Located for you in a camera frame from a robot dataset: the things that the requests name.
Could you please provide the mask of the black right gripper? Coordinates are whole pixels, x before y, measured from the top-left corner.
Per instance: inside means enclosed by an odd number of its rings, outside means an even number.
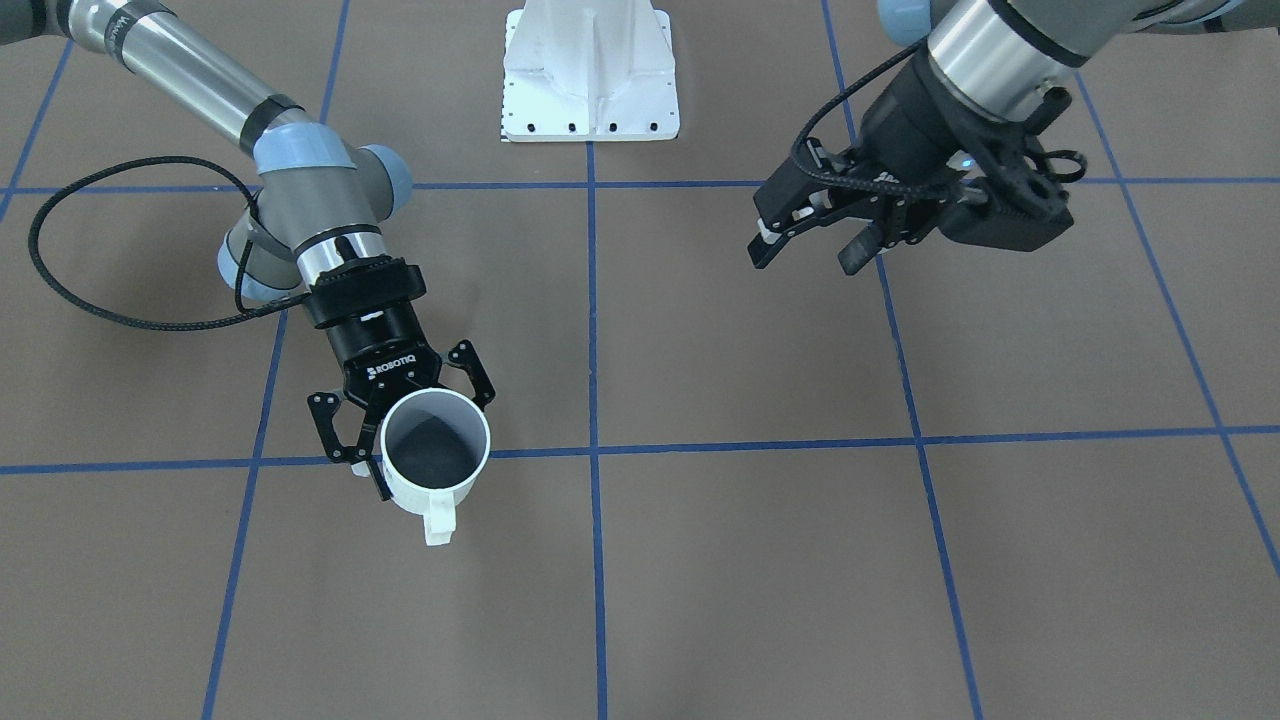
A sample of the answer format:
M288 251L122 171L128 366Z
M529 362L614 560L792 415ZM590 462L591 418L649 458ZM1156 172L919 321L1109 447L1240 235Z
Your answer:
M474 343L460 340L440 357L408 302L346 318L326 328L326 338L340 364L344 398L365 407L355 443L344 445L335 429L334 418L343 404L338 393L311 393L307 407L326 460L346 464L353 474L371 478L380 501L392 500L392 492L375 459L374 445L390 405L416 389L435 387L443 364L467 377L471 402L481 411L497 397Z

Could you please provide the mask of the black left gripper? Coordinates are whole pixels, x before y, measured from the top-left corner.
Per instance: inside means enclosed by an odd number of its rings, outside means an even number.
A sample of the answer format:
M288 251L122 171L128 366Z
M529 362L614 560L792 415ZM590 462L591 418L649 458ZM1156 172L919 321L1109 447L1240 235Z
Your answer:
M901 65L863 117L845 150L826 147L819 122L873 79ZM797 236L844 219L865 222L840 251L855 275L890 246L937 231L966 170L966 151L948 120L969 110L941 85L927 55L896 55L826 102L805 123L782 163L755 191L756 234L748 243L755 269L767 268Z

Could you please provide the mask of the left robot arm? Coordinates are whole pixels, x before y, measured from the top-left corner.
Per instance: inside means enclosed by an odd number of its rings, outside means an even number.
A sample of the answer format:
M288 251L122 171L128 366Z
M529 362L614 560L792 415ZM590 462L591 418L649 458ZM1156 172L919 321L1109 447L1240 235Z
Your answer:
M1275 1L882 1L902 50L824 104L754 193L762 269L797 234L846 218L849 275L938 231L1034 251L1073 227L1066 184L1085 158L1041 135L1071 105L1065 79L1111 38L1277 24Z

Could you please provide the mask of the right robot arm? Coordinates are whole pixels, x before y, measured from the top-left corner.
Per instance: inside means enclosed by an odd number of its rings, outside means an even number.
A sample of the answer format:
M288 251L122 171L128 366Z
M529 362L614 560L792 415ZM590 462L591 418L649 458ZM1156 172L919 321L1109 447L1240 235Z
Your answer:
M419 266L392 256L380 224L413 190L384 146L349 146L160 1L5 1L3 42L61 36L150 82L252 158L257 192L218 254L228 327L306 309L343 386L308 397L324 454L371 477L406 510L458 503L492 451L494 387L474 345L439 354L413 310Z

